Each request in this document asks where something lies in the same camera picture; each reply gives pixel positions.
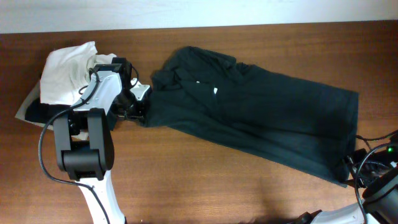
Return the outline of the dark green Nike t-shirt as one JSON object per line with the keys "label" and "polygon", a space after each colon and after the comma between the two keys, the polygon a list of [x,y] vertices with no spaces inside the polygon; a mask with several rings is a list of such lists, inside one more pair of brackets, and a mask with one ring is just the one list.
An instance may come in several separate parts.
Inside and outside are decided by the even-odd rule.
{"label": "dark green Nike t-shirt", "polygon": [[184,47],[152,76],[142,125],[166,126],[343,185],[359,95]]}

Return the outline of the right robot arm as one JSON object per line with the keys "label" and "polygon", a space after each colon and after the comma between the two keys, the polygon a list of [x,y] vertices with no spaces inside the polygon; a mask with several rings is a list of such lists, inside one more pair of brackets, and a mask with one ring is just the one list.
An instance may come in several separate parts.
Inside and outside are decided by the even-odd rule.
{"label": "right robot arm", "polygon": [[357,135],[367,149],[344,158],[357,202],[334,211],[305,212],[293,224],[397,223],[397,131],[378,138]]}

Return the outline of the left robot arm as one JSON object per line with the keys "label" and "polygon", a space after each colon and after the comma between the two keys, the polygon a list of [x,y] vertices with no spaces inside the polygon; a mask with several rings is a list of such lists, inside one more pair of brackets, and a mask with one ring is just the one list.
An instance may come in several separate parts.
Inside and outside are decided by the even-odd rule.
{"label": "left robot arm", "polygon": [[111,179],[114,144],[109,122],[144,119],[151,87],[141,84],[135,73],[126,58],[95,65],[81,98],[50,120],[58,168],[68,174],[66,184],[81,190],[94,223],[127,222]]}

